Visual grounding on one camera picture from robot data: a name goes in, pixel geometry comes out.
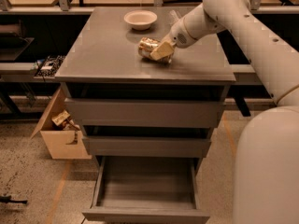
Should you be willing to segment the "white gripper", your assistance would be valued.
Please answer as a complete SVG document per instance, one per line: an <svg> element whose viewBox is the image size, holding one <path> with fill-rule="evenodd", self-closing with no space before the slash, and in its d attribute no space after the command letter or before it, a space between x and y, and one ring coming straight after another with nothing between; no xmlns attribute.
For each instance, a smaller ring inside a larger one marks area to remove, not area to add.
<svg viewBox="0 0 299 224"><path fill-rule="evenodd" d="M174 46L186 49L198 40L199 35L199 26L182 18L173 24L162 39L163 42L150 53L150 57L154 61L169 57L174 53Z"/></svg>

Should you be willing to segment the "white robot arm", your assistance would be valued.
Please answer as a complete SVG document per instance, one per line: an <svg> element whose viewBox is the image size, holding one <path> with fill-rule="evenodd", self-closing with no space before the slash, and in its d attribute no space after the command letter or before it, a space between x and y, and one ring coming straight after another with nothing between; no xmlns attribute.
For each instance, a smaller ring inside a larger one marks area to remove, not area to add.
<svg viewBox="0 0 299 224"><path fill-rule="evenodd" d="M243 129L236 150L233 224L299 224L299 52L244 0L203 0L176 21L153 60L228 31L272 97Z"/></svg>

